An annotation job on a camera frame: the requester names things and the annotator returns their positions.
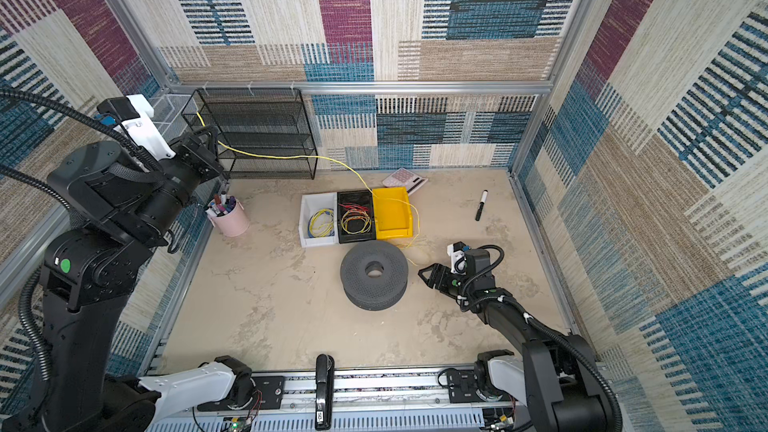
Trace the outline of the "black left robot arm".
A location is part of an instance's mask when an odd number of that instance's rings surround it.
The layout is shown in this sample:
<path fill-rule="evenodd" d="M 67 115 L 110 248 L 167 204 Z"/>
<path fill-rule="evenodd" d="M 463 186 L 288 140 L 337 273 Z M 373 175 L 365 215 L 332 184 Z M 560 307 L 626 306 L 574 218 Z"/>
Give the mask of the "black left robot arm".
<path fill-rule="evenodd" d="M 73 227 L 52 240 L 24 284 L 18 316 L 36 372 L 27 406 L 6 431 L 144 431 L 210 402 L 250 406 L 251 369 L 229 356 L 160 378 L 107 371 L 119 319 L 142 266 L 178 246 L 172 225 L 196 189 L 223 173 L 211 126 L 166 140 L 139 95 L 103 101 L 90 117 L 44 96 L 5 88 L 5 99 L 46 107 L 103 136 L 68 156 L 45 180 L 12 168 L 2 174 L 45 192 Z"/>

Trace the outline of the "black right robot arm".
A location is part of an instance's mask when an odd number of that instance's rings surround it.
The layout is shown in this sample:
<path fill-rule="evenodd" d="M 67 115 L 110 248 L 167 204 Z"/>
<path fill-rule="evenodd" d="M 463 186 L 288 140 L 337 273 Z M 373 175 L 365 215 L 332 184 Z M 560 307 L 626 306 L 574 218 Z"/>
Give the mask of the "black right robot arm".
<path fill-rule="evenodd" d="M 621 431 L 620 402 L 599 371 L 595 354 L 578 334 L 565 335 L 534 317 L 493 275 L 505 258 L 498 245 L 449 246 L 449 265 L 419 270 L 428 288 L 475 314 L 517 350 L 487 355 L 475 364 L 479 393 L 507 394 L 527 411 L 525 421 L 495 423 L 504 431 Z"/>

